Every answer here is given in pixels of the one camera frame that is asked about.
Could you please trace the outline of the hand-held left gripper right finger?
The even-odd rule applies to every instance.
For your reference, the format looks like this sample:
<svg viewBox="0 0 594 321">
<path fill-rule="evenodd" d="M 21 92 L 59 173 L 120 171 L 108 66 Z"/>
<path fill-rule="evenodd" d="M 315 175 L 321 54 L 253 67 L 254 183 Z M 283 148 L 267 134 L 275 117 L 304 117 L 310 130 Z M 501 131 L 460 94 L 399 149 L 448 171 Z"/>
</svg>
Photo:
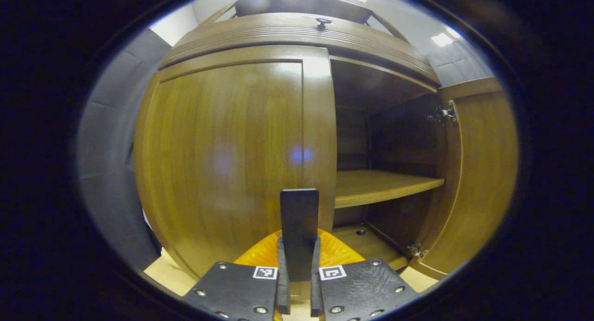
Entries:
<svg viewBox="0 0 594 321">
<path fill-rule="evenodd" d="M 382 258 L 364 258 L 318 230 L 312 264 L 310 311 L 321 321 L 376 321 L 419 293 Z"/>
</svg>

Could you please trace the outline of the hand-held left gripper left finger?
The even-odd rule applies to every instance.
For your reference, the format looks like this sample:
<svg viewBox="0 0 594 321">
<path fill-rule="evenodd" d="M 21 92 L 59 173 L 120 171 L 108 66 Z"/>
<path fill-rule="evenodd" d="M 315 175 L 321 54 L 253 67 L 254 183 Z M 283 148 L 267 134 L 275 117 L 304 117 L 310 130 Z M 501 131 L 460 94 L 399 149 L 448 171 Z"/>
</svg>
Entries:
<svg viewBox="0 0 594 321">
<path fill-rule="evenodd" d="M 291 309 L 281 231 L 234 262 L 214 262 L 182 300 L 221 321 L 281 321 Z"/>
</svg>

